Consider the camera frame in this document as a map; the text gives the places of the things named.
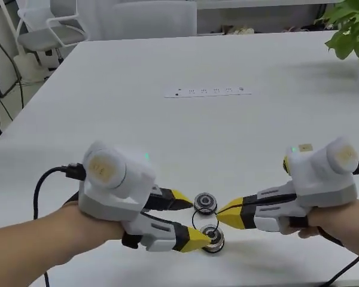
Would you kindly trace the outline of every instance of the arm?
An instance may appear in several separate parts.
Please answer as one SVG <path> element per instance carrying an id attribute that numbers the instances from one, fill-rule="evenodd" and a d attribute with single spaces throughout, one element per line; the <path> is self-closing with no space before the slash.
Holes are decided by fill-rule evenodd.
<path id="1" fill-rule="evenodd" d="M 35 221 L 0 229 L 0 287 L 29 286 L 48 269 L 121 239 L 117 222 L 83 215 L 76 203 Z"/>

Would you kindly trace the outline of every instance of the white table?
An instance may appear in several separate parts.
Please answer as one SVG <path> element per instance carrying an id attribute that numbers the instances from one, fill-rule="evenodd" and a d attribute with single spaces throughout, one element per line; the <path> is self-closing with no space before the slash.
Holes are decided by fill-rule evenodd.
<path id="1" fill-rule="evenodd" d="M 210 192 L 220 206 L 286 182 L 281 163 L 290 144 L 320 146 L 346 134 L 359 153 L 358 61 L 328 53 L 330 35 L 80 44 L 0 138 L 0 227 L 31 219 L 42 173 L 80 161 L 96 139 L 145 149 L 158 184 L 190 198 Z M 172 88 L 227 85 L 244 85 L 252 95 L 164 98 Z M 63 175 L 48 178 L 41 215 L 77 186 Z M 159 213 L 187 225 L 191 214 Z M 149 253 L 111 242 L 52 269 L 51 286 L 311 286 L 355 258 L 320 237 L 221 227 L 226 246 L 218 256 Z M 339 282 L 359 285 L 359 264 Z"/>

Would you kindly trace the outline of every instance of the hand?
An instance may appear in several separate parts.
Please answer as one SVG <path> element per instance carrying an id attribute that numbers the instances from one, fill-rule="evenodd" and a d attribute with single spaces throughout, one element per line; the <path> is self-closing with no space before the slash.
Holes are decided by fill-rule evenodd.
<path id="1" fill-rule="evenodd" d="M 124 234 L 119 222 L 99 220 L 82 213 L 77 201 L 67 203 L 45 219 L 53 222 L 53 226 L 58 227 L 69 242 L 70 248 L 61 264 L 75 255 L 103 245 L 108 240 L 120 240 Z"/>
<path id="2" fill-rule="evenodd" d="M 308 221 L 311 227 L 300 230 L 300 238 L 319 235 L 319 226 L 359 255 L 359 200 L 338 207 L 315 208 L 309 213 Z"/>

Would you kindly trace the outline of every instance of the sticker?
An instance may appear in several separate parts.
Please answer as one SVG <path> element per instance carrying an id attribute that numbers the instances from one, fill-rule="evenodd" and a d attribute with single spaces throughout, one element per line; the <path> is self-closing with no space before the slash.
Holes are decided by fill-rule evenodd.
<path id="1" fill-rule="evenodd" d="M 300 152 L 312 151 L 312 145 L 310 143 L 305 143 L 303 145 L 299 145 L 299 151 Z"/>
<path id="2" fill-rule="evenodd" d="M 350 145 L 344 146 L 343 148 L 340 149 L 339 152 L 336 153 L 336 159 L 341 164 L 348 164 L 349 161 L 352 161 L 354 159 L 357 160 L 357 158 L 358 158 L 357 152 Z"/>
<path id="3" fill-rule="evenodd" d="M 115 174 L 115 166 L 101 157 L 93 157 L 89 163 L 89 171 L 97 180 L 107 184 Z"/>

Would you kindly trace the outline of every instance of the metal bearing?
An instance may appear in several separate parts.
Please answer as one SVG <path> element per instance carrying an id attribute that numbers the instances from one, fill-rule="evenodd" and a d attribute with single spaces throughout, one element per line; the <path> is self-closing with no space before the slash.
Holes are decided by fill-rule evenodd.
<path id="1" fill-rule="evenodd" d="M 211 243 L 202 248 L 207 253 L 218 253 L 225 245 L 225 238 L 222 230 L 214 224 L 203 226 L 200 230 L 201 233 L 211 238 Z"/>
<path id="2" fill-rule="evenodd" d="M 210 215 L 217 210 L 217 200 L 210 193 L 200 193 L 194 200 L 194 209 L 203 215 Z"/>

